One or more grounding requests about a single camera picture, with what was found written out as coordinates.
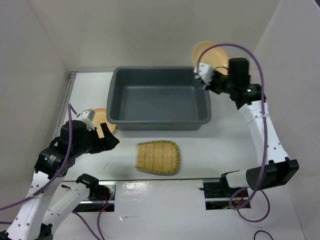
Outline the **yellow plate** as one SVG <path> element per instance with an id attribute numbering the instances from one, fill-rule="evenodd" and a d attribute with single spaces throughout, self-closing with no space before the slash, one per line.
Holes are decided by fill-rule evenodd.
<path id="1" fill-rule="evenodd" d="M 95 108 L 93 109 L 95 112 L 94 118 L 92 120 L 93 125 L 97 128 L 97 133 L 99 138 L 104 137 L 104 133 L 101 127 L 102 123 L 106 123 L 108 129 L 110 130 L 111 133 L 114 133 L 116 130 L 116 125 L 108 122 L 107 120 L 107 109 L 106 108 Z"/>
<path id="2" fill-rule="evenodd" d="M 196 67 L 199 57 L 204 52 L 204 50 L 208 49 L 213 45 L 215 45 L 214 42 L 202 41 L 202 42 L 199 42 L 193 48 L 192 55 L 191 55 L 193 67 Z M 228 70 L 226 68 L 229 66 L 229 56 L 223 50 L 222 47 L 215 47 L 214 49 L 211 49 L 208 52 L 206 52 L 201 58 L 200 62 L 211 65 L 213 68 L 217 68 L 216 70 L 223 75 L 228 74 Z"/>

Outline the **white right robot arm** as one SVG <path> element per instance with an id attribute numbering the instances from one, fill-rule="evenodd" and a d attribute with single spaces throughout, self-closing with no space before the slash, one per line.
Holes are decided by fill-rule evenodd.
<path id="1" fill-rule="evenodd" d="M 228 63 L 227 74 L 208 68 L 206 90 L 227 94 L 235 103 L 249 128 L 259 166 L 222 174 L 219 191 L 229 197 L 240 188 L 260 191 L 286 185 L 298 171 L 299 164 L 280 143 L 262 85 L 250 82 L 247 59 L 231 58 Z"/>

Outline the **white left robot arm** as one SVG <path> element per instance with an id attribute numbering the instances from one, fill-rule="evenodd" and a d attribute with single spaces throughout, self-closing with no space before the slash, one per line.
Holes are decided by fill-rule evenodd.
<path id="1" fill-rule="evenodd" d="M 81 120 L 70 120 L 62 126 L 60 135 L 38 155 L 26 201 L 19 203 L 21 208 L 17 216 L 6 230 L 1 231 L 2 240 L 51 240 L 60 224 L 80 202 L 108 202 L 110 189 L 101 185 L 96 177 L 83 173 L 64 197 L 49 206 L 76 158 L 113 150 L 119 143 L 105 122 L 100 126 L 102 138 L 96 127 L 88 129 Z"/>

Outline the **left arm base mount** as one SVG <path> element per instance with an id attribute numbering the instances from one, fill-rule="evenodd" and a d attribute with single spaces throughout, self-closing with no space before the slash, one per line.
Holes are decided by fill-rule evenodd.
<path id="1" fill-rule="evenodd" d="M 73 211 L 77 213 L 114 212 L 116 186 L 115 181 L 101 181 L 100 190 L 94 193 L 92 198 L 81 201 Z"/>

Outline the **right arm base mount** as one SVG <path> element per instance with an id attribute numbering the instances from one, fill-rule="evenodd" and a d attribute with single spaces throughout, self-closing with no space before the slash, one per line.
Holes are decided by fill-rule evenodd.
<path id="1" fill-rule="evenodd" d="M 203 186 L 199 188 L 204 194 L 206 210 L 230 210 L 229 200 L 240 188 L 226 188 L 219 178 L 204 179 Z"/>

